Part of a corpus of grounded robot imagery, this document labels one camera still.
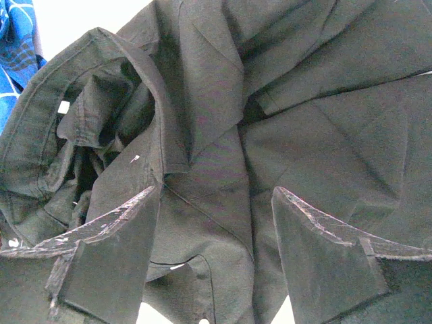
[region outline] white button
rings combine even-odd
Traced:
[[[169,268],[170,270],[176,270],[176,269],[178,269],[178,268],[180,268],[180,267],[183,267],[184,266],[184,263],[182,264],[182,265],[175,265],[174,267],[171,267],[171,268]]]
[[[20,243],[18,242],[17,238],[14,238],[13,240],[9,240],[9,246],[11,248],[17,248],[20,246]]]

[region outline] seam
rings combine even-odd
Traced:
[[[161,173],[162,173],[162,178],[163,175],[165,174],[165,158],[163,156],[163,150],[162,150],[162,127],[161,127],[161,108],[160,108],[160,104],[156,104],[157,108],[157,137],[158,137],[158,143],[157,143],[157,148],[159,149],[159,156],[161,158],[160,162],[159,162],[159,166],[161,167]]]
[[[182,1],[181,3],[180,3],[180,6],[179,6],[179,14],[178,14],[178,24],[179,24],[179,30],[180,30],[180,13],[181,13],[181,10],[182,10],[182,6],[184,5],[184,2]],[[193,19],[191,19],[190,20],[190,23],[194,26],[194,29],[212,46],[212,48],[214,48],[214,50],[216,50],[216,52],[218,52],[220,55],[222,55],[222,57],[224,57],[226,60],[228,60],[232,65],[234,65],[234,67],[240,72],[240,73],[244,73],[243,71],[242,71],[242,69],[240,69],[238,66],[237,66],[237,64],[235,64],[231,59],[228,59],[219,49],[217,49],[216,47],[215,47],[215,45],[213,45],[208,39],[207,39],[207,37],[199,30],[199,28],[198,27],[196,27],[196,24],[194,23],[194,20]]]
[[[186,259],[186,261],[184,261],[182,264],[188,263],[189,261],[191,261],[195,256],[190,257],[189,259]],[[152,266],[152,268],[164,268],[164,266],[167,267],[172,267],[172,266],[176,266],[176,265],[180,265],[181,263],[158,263],[158,262],[154,262],[152,260],[150,260],[150,263],[157,265],[159,267],[156,266]]]
[[[132,94],[134,93],[134,91],[136,90],[136,86],[134,86],[134,82],[131,81],[131,79],[129,79],[127,76],[122,75],[122,76],[117,76],[115,74],[103,71],[104,74],[106,76],[111,77],[112,80],[115,80],[115,82],[117,83],[122,83],[122,84],[126,84],[127,86],[127,91],[125,92],[124,96],[121,98],[118,107],[116,107],[114,109],[114,114],[115,114],[115,118],[118,117],[118,115],[123,111],[124,107],[127,105],[128,101],[130,100],[130,98],[132,97]]]
[[[273,99],[273,97],[270,95],[270,92],[267,90],[263,91],[267,96],[269,96],[269,99],[271,100],[271,102],[275,105],[275,107],[277,107],[278,111],[280,111],[281,107],[279,107],[279,105],[276,103],[275,99]]]
[[[196,257],[202,258],[204,260],[204,262],[206,263],[206,265],[207,265],[207,269],[209,270],[209,274],[210,274],[210,286],[211,286],[211,298],[212,298],[211,306],[212,306],[212,311],[213,311],[213,314],[211,314],[211,315],[212,315],[213,322],[217,323],[217,321],[216,321],[216,312],[215,312],[215,288],[214,288],[214,285],[213,285],[213,275],[211,273],[211,267],[210,267],[209,262],[205,258],[205,256],[203,256],[201,254],[198,254]]]
[[[59,227],[62,227],[64,229],[64,231],[68,230],[67,226],[65,226],[64,224],[62,224],[62,222],[60,222],[58,219],[56,219],[50,213],[48,213],[45,210],[45,208],[43,208],[43,211],[45,213],[43,213],[43,214],[35,213],[35,216],[38,217],[41,221],[43,221],[48,226],[52,226],[54,224],[54,225],[58,225]]]
[[[12,199],[10,197],[10,193],[7,191],[6,192],[6,199],[7,199],[7,204],[9,205],[9,210],[12,216],[12,219],[14,218],[14,204],[12,203]],[[33,243],[31,243],[27,237],[25,235],[23,235],[23,233],[21,233],[21,231],[16,227],[15,224],[13,224],[11,221],[9,222],[9,226],[11,227],[11,229],[15,232],[15,234],[17,234],[28,246],[34,246]]]
[[[81,105],[83,105],[82,96],[78,95],[78,98],[76,99],[76,106],[77,106],[76,107],[76,113],[74,114],[75,115],[74,116],[74,125],[75,125],[75,141],[74,141],[74,144],[76,146],[79,146],[81,144],[80,143],[80,139],[81,139],[81,133],[80,133],[80,130],[81,130],[81,127],[80,127],[80,123],[81,123],[81,121],[80,121],[80,117],[81,117],[81,113],[80,113]]]
[[[195,26],[195,23],[192,21],[192,25],[194,26],[194,28],[196,29],[196,31],[212,46],[212,48],[214,48],[214,50],[216,52],[218,52],[220,55],[222,55],[223,58],[225,58],[227,61],[229,61],[235,68],[236,70],[238,70],[241,74],[243,74],[244,72],[237,66],[237,64],[235,64],[231,59],[228,59],[225,54],[223,54],[219,49],[217,49],[215,47],[215,45],[213,45],[206,36],[204,36],[204,34],[198,29],[198,27]]]
[[[154,268],[154,269],[169,269],[170,267],[175,267],[175,266],[174,265],[160,265],[159,267],[156,267],[155,265],[149,264],[148,267]]]
[[[196,289],[197,286],[199,286],[197,284],[197,278],[196,278],[196,271],[194,270],[193,267],[190,266],[190,269],[192,270],[192,273],[194,274],[193,278],[192,278],[192,289],[190,290],[190,294],[192,295],[192,300],[190,303],[190,312],[192,313],[192,318],[195,320],[195,322],[199,321],[198,319],[198,312],[196,311],[197,309],[197,304],[196,304],[196,296],[198,295],[199,291],[198,289]]]
[[[188,165],[187,163],[167,163],[169,165]]]
[[[321,108],[320,105],[318,105],[317,103],[311,102],[310,103],[313,107],[315,107],[316,109],[319,110],[320,113],[322,113],[325,118],[329,121],[329,123],[340,133],[342,134],[345,138],[353,138],[356,136],[360,136],[371,124],[376,123],[378,121],[378,119],[381,119],[386,113],[388,113],[390,109],[386,109],[384,111],[382,111],[381,113],[379,113],[377,116],[375,116],[372,120],[368,121],[359,131],[353,133],[352,135],[348,135],[347,133],[345,133],[345,131],[343,131],[340,127],[336,126],[334,124],[334,122],[330,119],[330,117],[328,116],[328,114],[326,114],[326,112],[324,112]]]
[[[74,54],[73,54],[69,59],[66,59],[62,64],[60,64],[57,68],[55,68],[53,71],[51,71],[51,72],[50,72],[50,73],[49,73],[49,74],[48,74],[48,75],[43,79],[43,81],[42,81],[42,82],[41,82],[41,83],[36,87],[36,89],[35,89],[34,92],[31,94],[31,96],[33,97],[34,93],[37,91],[37,89],[39,88],[39,86],[45,84],[45,82],[46,82],[47,79],[51,76],[51,74],[53,74],[54,72],[56,72],[57,70],[59,70],[61,67],[63,67],[67,62],[71,61],[73,58],[75,58],[76,56],[78,56],[78,54],[81,54],[85,49],[88,48],[88,46],[89,46],[91,43],[95,43],[95,38],[94,38],[94,36],[92,36],[91,40],[88,41],[85,45],[83,45],[83,46],[80,48],[79,51],[75,52],[75,53],[74,53]],[[79,79],[81,76],[85,75],[88,71],[91,71],[91,70],[93,70],[93,69],[96,69],[96,68],[98,68],[98,67],[100,67],[100,66],[102,66],[102,65],[104,65],[104,64],[105,64],[105,62],[104,62],[104,63],[97,64],[97,65],[95,65],[95,66],[92,66],[92,67],[86,69],[85,71],[83,71],[79,76],[77,76],[77,77],[74,78],[73,80],[70,80],[70,81],[69,81],[69,82],[64,86],[64,88],[62,89],[62,94],[64,95],[65,91],[70,87],[70,85],[71,85],[72,83],[74,83],[77,79]],[[28,103],[30,102],[30,100],[31,100],[31,98],[28,99],[28,101],[27,101],[27,103],[26,103],[26,106],[25,106],[25,109],[27,109],[27,106],[28,106]],[[38,164],[41,164],[41,163],[42,163],[43,156],[44,156],[44,154],[45,154],[45,150],[46,150],[46,148],[47,148],[48,138],[49,138],[49,131],[47,131],[47,133],[46,133],[46,135],[45,135],[44,145],[43,145],[43,149],[42,149],[41,152],[40,152],[40,158],[39,158],[39,162],[38,162]],[[37,178],[36,183],[38,184],[38,190],[39,190],[39,192],[40,192],[43,196],[45,196],[45,195],[43,194],[43,191],[42,191],[41,188],[39,187],[39,179],[40,179],[40,177],[41,177],[41,173],[42,173],[42,170],[39,171],[39,174],[38,174],[38,178]]]
[[[328,19],[330,18],[332,12],[334,11],[334,9],[335,9],[335,7],[336,7],[337,4],[338,4],[338,0],[334,0],[333,5],[331,6],[330,10],[327,12],[327,17],[325,17],[325,19],[324,19],[324,21],[323,21],[323,23],[321,25],[321,28],[320,28],[321,30],[319,31],[319,36],[315,39],[315,42],[313,42],[313,44],[307,50],[305,50],[303,52],[303,59],[302,59],[302,61],[304,61],[307,57],[309,57],[311,55],[310,51],[312,49],[314,49],[317,45],[319,45],[320,38],[323,35],[323,31],[325,29],[325,25],[326,25]]]
[[[63,223],[62,221],[58,220],[56,217],[54,217],[51,213],[49,213],[46,209],[46,205],[43,207],[43,211],[47,214],[48,217],[51,218],[51,221],[54,221],[55,223],[57,223],[58,225],[60,225],[62,228],[64,228],[65,230],[68,229],[68,226]]]
[[[427,13],[428,13],[430,16],[432,16],[432,13],[431,13],[431,11],[429,10],[429,7],[428,7],[427,4],[425,3],[425,1],[424,1],[424,0],[421,0],[421,3],[425,6],[425,9],[426,9]]]
[[[87,97],[87,88],[84,86],[82,89],[82,95],[78,99],[78,105],[76,110],[76,121],[77,121],[77,145],[83,145],[85,142],[89,141],[88,131],[86,129],[86,104],[84,98]]]
[[[252,251],[249,250],[249,247],[243,242],[243,240],[241,238],[239,238],[235,233],[231,232],[230,230],[224,228],[221,224],[219,224],[218,221],[215,221],[210,215],[208,215],[206,212],[202,211],[199,207],[197,207],[196,205],[192,204],[189,200],[185,199],[183,196],[180,196],[175,190],[171,189],[169,186],[167,186],[165,184],[165,187],[171,191],[173,194],[175,194],[178,198],[180,198],[182,201],[184,201],[187,205],[191,206],[192,208],[194,208],[195,210],[199,211],[200,213],[202,213],[204,216],[206,216],[207,218],[209,218],[211,221],[213,221],[214,223],[216,223],[221,229],[223,229],[225,232],[231,234],[234,238],[236,238],[248,251],[248,254],[250,256],[250,259],[252,260],[252,262],[254,262],[254,258],[252,255]]]
[[[388,191],[388,193],[390,193],[391,195],[392,195],[392,198],[398,198],[397,197],[397,195],[396,195],[396,193],[395,192],[393,192],[393,190],[391,189],[391,188],[389,188],[388,187],[388,185],[387,184],[384,184],[382,181],[381,181],[381,179],[378,177],[378,175],[376,175],[376,173],[369,167],[369,165],[365,162],[365,160],[362,158],[362,157],[360,157],[359,155],[358,155],[358,153],[353,149],[353,147],[352,147],[352,145],[350,144],[350,141],[349,141],[349,139],[351,138],[351,136],[349,136],[349,135],[347,135],[342,129],[340,129],[339,127],[337,127],[331,120],[330,120],[330,118],[327,116],[327,114],[326,113],[324,113],[322,110],[321,110],[321,108],[320,108],[320,106],[319,105],[317,105],[316,103],[314,103],[313,101],[311,101],[311,102],[309,102],[309,104],[310,105],[312,105],[314,108],[316,108],[327,120],[328,120],[328,122],[336,129],[336,131],[339,133],[339,134],[341,134],[344,138],[345,138],[345,140],[347,141],[347,142],[342,142],[340,145],[338,145],[338,146],[334,146],[334,147],[332,147],[331,148],[331,151],[333,152],[333,151],[336,151],[336,150],[338,150],[338,149],[340,149],[341,147],[343,147],[343,145],[344,144],[346,144],[346,146],[348,147],[348,148],[350,148],[351,150],[352,150],[352,152],[353,152],[353,155],[355,156],[355,157],[357,157],[357,159],[359,159],[360,161],[362,161],[362,163],[364,164],[364,166],[366,167],[366,169],[371,173],[371,175],[372,175],[372,178],[375,180],[375,181],[377,181],[377,182],[379,182],[385,189],[386,189],[386,191]],[[370,123],[368,123],[367,125],[369,125],[369,124],[371,124],[371,123],[373,123],[373,122],[375,122],[378,118],[380,118],[385,112],[383,112],[383,113],[380,113],[376,118],[374,118]],[[362,131],[364,130],[364,128],[362,128],[360,131],[358,131],[358,132],[356,132],[353,136],[358,136],[359,134],[361,134],[362,133]],[[299,159],[296,159],[296,160],[293,160],[293,162],[296,162],[296,161],[301,161],[302,159],[305,159],[305,158],[312,158],[312,157],[318,157],[319,155],[321,154],[321,152],[318,152],[317,154],[315,154],[315,155],[307,155],[307,156],[305,156],[305,157],[301,157],[301,158],[299,158]],[[274,188],[275,186],[276,186],[276,183],[278,183],[278,181],[280,180],[280,178],[287,172],[287,170],[289,170],[289,168],[291,167],[291,165],[290,166],[288,166],[288,167],[286,167],[281,173],[280,173],[280,175],[277,177],[277,179],[274,181],[274,183],[273,183],[273,185],[272,185],[272,187]],[[262,191],[260,191],[259,193],[261,193],[261,192],[263,192],[263,191],[266,191],[266,190],[271,190],[271,188],[268,188],[268,189],[265,189],[265,190],[262,190]]]
[[[389,111],[389,109],[386,109],[384,112],[380,113],[376,118],[374,118],[367,125],[365,125],[360,131],[358,131],[357,133],[355,133],[353,136],[350,136],[347,133],[345,133],[342,129],[340,129],[339,127],[337,127],[333,123],[333,121],[330,119],[330,117],[321,110],[320,106],[318,106],[316,103],[310,103],[310,104],[313,107],[315,107],[328,120],[328,122],[348,141],[348,147],[351,148],[352,152],[357,157],[357,159],[359,159],[360,161],[362,161],[363,165],[366,167],[366,170],[369,172],[369,174],[371,175],[371,177],[375,181],[377,181],[378,183],[380,183],[383,186],[383,188],[385,188],[385,190],[387,191],[387,193],[391,194],[392,198],[394,198],[394,199],[400,199],[399,195],[392,190],[392,188],[389,186],[389,184],[386,184],[381,179],[381,176],[379,176],[377,174],[377,172],[369,165],[369,163],[367,161],[365,161],[365,159],[360,155],[360,153],[354,148],[354,145],[352,144],[352,139],[353,139],[354,136],[361,135],[362,132],[366,129],[367,126],[371,125],[372,123],[375,123],[378,120],[378,118],[382,117],[385,113],[387,113]]]
[[[134,43],[134,41],[138,38],[138,36],[141,35],[141,31],[137,32],[136,35],[132,38],[132,39],[125,39],[125,41],[128,41],[130,43]],[[158,39],[153,39],[153,40],[148,40],[146,41],[144,44],[140,45],[140,48],[145,49],[146,47],[148,47],[149,45],[152,44],[158,44],[160,42],[160,37]]]
[[[343,147],[344,144],[345,144],[345,142],[341,143],[340,145],[333,146],[333,147],[331,148],[331,150],[328,150],[327,152],[334,152],[334,151],[336,151],[336,150],[339,150],[341,147]],[[311,158],[313,158],[313,157],[318,157],[318,156],[321,155],[321,154],[322,154],[322,151],[320,151],[320,152],[318,152],[317,154],[314,154],[314,155],[306,155],[306,156],[304,156],[304,157],[300,157],[300,158],[298,158],[298,159],[294,159],[294,160],[292,160],[292,162],[295,163],[295,162],[299,162],[299,161],[301,161],[301,160],[303,160],[303,159],[311,159]],[[265,192],[265,191],[267,191],[267,190],[272,190],[274,187],[276,187],[276,183],[278,183],[278,181],[280,181],[280,179],[284,176],[284,174],[287,172],[287,170],[289,170],[289,168],[291,168],[291,167],[292,167],[292,166],[289,165],[289,166],[287,166],[285,169],[283,169],[283,171],[280,173],[280,175],[279,175],[279,176],[277,177],[277,179],[274,181],[274,183],[273,183],[272,186],[260,190],[259,192],[257,192],[257,193],[254,194],[253,196],[257,196],[258,194],[260,194],[260,193],[262,193],[262,192]]]
[[[222,187],[218,187],[218,188],[216,188],[214,191],[212,191],[212,192],[210,192],[210,193],[208,193],[208,194],[204,194],[204,195],[202,195],[202,196],[198,196],[198,197],[195,197],[195,198],[191,198],[191,199],[189,199],[189,201],[192,202],[192,201],[195,201],[195,200],[198,200],[198,199],[204,198],[204,197],[211,196],[212,194],[215,194],[215,193],[218,192],[218,191],[221,191],[221,190],[223,190],[223,189],[229,188],[230,186],[233,186],[233,185],[235,185],[235,184],[238,184],[238,183],[241,182],[242,180],[244,180],[244,179],[248,179],[248,178],[249,178],[249,177],[248,177],[247,175],[244,175],[244,176],[241,177],[239,180],[236,180],[236,181],[234,181],[234,182],[230,182],[229,184],[226,184],[226,185],[224,185],[224,186],[222,186]]]
[[[7,146],[5,148],[5,152],[2,156],[2,161],[1,161],[1,172],[4,172],[4,162],[5,162],[5,158],[6,158],[6,153],[8,152],[8,150],[10,149],[11,143],[12,143],[12,139],[13,137],[16,135],[16,132],[18,131],[18,128],[20,127],[21,123],[22,123],[22,118],[25,114],[25,112],[27,112],[28,109],[28,105],[29,102],[31,102],[34,94],[37,92],[37,90],[45,85],[45,82],[47,81],[47,79],[51,76],[51,74],[53,74],[54,72],[56,72],[58,69],[60,69],[63,65],[65,65],[68,61],[70,61],[71,59],[73,59],[75,56],[77,56],[79,53],[81,53],[85,48],[87,48],[87,46],[89,44],[91,44],[93,42],[93,40],[88,41],[81,49],[79,49],[77,52],[75,52],[69,59],[66,59],[63,63],[61,63],[59,66],[57,66],[53,71],[49,72],[44,78],[43,80],[34,88],[34,90],[32,91],[32,93],[28,96],[28,100],[26,102],[26,104],[24,105],[24,108],[21,112],[20,118],[18,119],[18,122],[15,125],[15,128],[12,131],[12,134],[10,135],[10,137],[8,138],[8,143]]]

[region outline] blue patterned cloth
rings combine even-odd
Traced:
[[[35,54],[32,0],[0,0],[0,134],[23,88],[46,61]]]

